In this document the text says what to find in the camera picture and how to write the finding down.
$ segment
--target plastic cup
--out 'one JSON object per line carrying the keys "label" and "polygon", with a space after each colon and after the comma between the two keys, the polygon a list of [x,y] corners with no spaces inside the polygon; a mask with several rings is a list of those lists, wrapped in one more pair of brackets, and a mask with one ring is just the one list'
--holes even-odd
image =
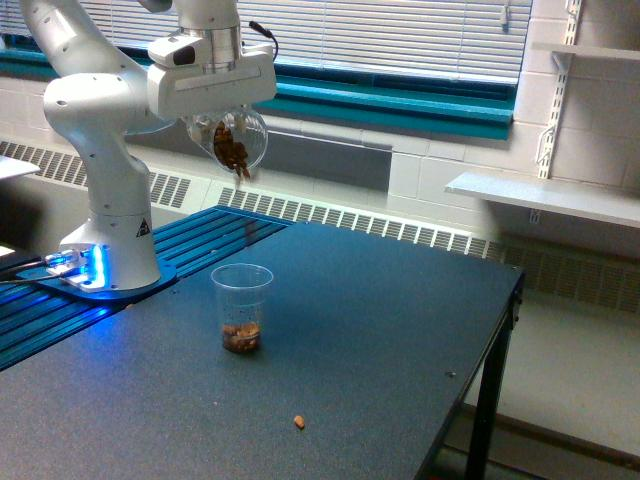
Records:
{"label": "plastic cup", "polygon": [[235,353],[259,348],[273,273],[259,265],[235,263],[216,268],[211,280],[223,347]]}

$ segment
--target wall shelf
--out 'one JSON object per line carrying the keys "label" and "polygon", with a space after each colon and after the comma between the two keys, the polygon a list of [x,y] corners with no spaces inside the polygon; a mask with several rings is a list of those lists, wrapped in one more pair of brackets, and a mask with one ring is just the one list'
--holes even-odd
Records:
{"label": "wall shelf", "polygon": [[578,57],[608,59],[608,60],[630,60],[640,62],[640,51],[621,50],[617,48],[588,47],[582,45],[563,45],[560,43],[534,42],[534,50],[546,50],[555,55],[575,55]]}
{"label": "wall shelf", "polygon": [[640,228],[640,193],[506,172],[466,172],[451,181],[445,191]]}
{"label": "wall shelf", "polygon": [[0,180],[28,175],[29,173],[39,171],[40,169],[32,163],[14,160],[13,158],[0,155]]}

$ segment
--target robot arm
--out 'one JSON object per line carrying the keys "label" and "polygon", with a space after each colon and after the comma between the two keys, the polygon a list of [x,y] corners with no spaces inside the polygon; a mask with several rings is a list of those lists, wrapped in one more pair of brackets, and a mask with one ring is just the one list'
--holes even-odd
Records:
{"label": "robot arm", "polygon": [[[172,5],[140,3],[151,11]],[[151,45],[156,65],[147,75],[108,42],[77,0],[21,0],[27,26],[61,77],[44,95],[47,120],[77,149],[89,187],[90,218],[61,243],[61,250],[84,253],[50,272],[79,269],[65,281],[84,291],[131,290],[160,277],[148,169],[129,155],[125,135],[196,118],[191,124],[200,129],[190,133],[203,145],[211,128],[202,114],[275,94],[270,49],[241,48],[235,0],[173,3],[180,33]]]}

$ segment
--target table leg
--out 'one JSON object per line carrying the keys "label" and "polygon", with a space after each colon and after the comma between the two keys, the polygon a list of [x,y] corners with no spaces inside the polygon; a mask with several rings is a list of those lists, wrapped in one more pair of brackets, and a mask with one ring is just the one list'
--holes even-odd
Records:
{"label": "table leg", "polygon": [[507,360],[509,340],[513,329],[513,308],[510,309],[508,318],[503,323],[487,358],[482,372],[482,383],[478,395],[478,405],[471,435],[469,457],[467,458],[466,480],[481,480],[484,478],[491,434],[496,419],[502,374]]}

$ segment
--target shelf bracket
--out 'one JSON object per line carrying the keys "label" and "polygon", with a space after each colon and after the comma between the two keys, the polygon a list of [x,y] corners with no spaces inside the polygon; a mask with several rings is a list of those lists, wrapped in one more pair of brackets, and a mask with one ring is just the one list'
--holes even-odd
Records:
{"label": "shelf bracket", "polygon": [[535,208],[532,208],[531,210],[529,210],[529,223],[531,225],[538,225],[540,223],[540,215],[541,215],[541,211],[537,210]]}
{"label": "shelf bracket", "polygon": [[553,62],[558,67],[558,72],[560,75],[567,75],[569,73],[569,69],[571,68],[571,60],[573,58],[572,53],[563,53],[563,52],[551,52],[551,56],[553,58]]}
{"label": "shelf bracket", "polygon": [[[576,34],[580,22],[580,11],[583,0],[566,0],[565,8],[569,14],[567,29],[564,37],[565,45],[575,45]],[[536,151],[536,163],[538,164],[538,178],[547,179],[551,172],[551,162],[555,152],[556,139],[560,129],[560,118],[562,115],[562,107],[564,105],[565,92],[567,90],[567,82],[569,80],[569,70],[571,69],[571,60],[573,55],[570,53],[553,52],[553,61],[558,67],[558,77],[556,80],[556,88],[551,104],[551,114],[547,128],[538,137],[538,149]]]}

